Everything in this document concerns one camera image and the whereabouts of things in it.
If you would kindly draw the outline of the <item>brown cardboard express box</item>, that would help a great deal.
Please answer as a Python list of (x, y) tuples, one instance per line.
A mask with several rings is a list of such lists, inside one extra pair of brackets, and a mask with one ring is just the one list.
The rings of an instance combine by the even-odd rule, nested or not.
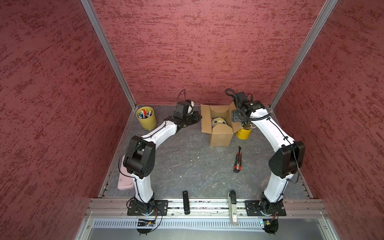
[[(232, 111), (235, 104), (230, 105), (201, 105), (202, 132), (210, 137), (210, 147), (228, 147), (233, 135), (242, 128), (241, 122), (232, 122)], [(222, 118), (225, 124), (212, 126), (212, 120)]]

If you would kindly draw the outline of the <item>red black utility knife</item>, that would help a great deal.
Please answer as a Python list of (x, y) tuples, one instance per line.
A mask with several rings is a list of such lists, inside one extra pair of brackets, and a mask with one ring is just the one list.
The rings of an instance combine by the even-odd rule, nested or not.
[(239, 173), (242, 168), (242, 148), (239, 146), (234, 163), (234, 173)]

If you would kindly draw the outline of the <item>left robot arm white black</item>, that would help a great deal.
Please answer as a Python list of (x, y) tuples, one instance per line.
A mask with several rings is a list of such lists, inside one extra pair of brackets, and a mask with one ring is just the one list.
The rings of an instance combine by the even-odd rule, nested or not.
[(181, 129), (197, 124), (202, 118), (198, 111), (169, 116), (161, 126), (150, 133), (131, 138), (121, 161), (127, 169), (126, 176), (134, 181), (136, 191), (134, 203), (138, 212), (149, 215), (155, 209), (155, 195), (150, 174), (155, 167), (156, 149)]

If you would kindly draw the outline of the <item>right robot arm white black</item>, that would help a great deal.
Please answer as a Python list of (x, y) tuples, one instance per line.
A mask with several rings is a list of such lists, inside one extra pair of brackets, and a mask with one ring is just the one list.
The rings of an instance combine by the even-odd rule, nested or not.
[(284, 132), (258, 101), (241, 104), (232, 111), (232, 120), (254, 124), (275, 152), (269, 160), (271, 176), (260, 201), (261, 212), (270, 216), (283, 206), (284, 191), (303, 165), (306, 146), (302, 141), (295, 141)]

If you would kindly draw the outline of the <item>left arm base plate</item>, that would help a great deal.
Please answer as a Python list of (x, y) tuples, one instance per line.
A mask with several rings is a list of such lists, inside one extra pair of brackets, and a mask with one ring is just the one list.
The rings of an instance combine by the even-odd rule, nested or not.
[(169, 201), (167, 200), (153, 200), (145, 204), (136, 199), (130, 201), (128, 204), (128, 216), (166, 216), (168, 211)]

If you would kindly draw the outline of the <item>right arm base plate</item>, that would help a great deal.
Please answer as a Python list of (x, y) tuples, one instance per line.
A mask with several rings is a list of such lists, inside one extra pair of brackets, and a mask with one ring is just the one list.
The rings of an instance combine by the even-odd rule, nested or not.
[(285, 217), (287, 215), (283, 200), (270, 203), (268, 200), (245, 201), (247, 216), (253, 217)]

